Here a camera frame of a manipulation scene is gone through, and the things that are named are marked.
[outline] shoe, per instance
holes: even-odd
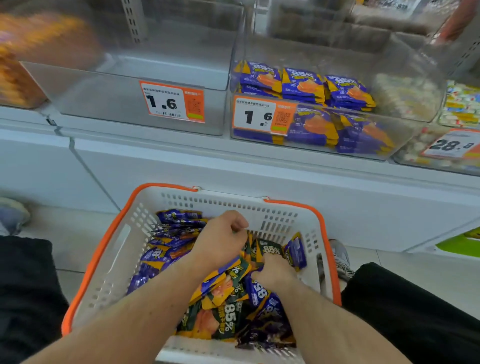
[[[0,197],[0,236],[17,235],[30,221],[30,213],[18,201]]]
[[[338,241],[337,239],[329,239],[330,246],[332,247],[333,256],[336,263],[336,271],[338,273],[338,278],[348,282],[350,278],[353,277],[355,272],[350,268],[350,259],[348,258],[347,249],[345,246]],[[318,277],[320,283],[325,279],[324,264],[322,261],[322,256],[317,256],[317,267],[318,267]]]

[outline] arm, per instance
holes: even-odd
[[[281,256],[265,254],[252,278],[280,298],[305,363],[410,363],[366,322],[300,282]]]
[[[245,218],[233,210],[212,219],[190,253],[24,364],[151,364],[200,283],[239,254],[247,227]]]

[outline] green object on floor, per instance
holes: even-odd
[[[437,244],[446,252],[480,258],[480,228],[467,231]]]

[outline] price tag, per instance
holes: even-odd
[[[297,104],[235,95],[233,108],[234,128],[287,135]]]
[[[450,129],[421,154],[425,157],[479,158],[480,131]]]
[[[203,90],[147,81],[140,87],[150,115],[205,122]]]

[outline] person's left hand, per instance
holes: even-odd
[[[239,255],[247,241],[248,221],[236,210],[209,220],[188,254],[212,272]]]

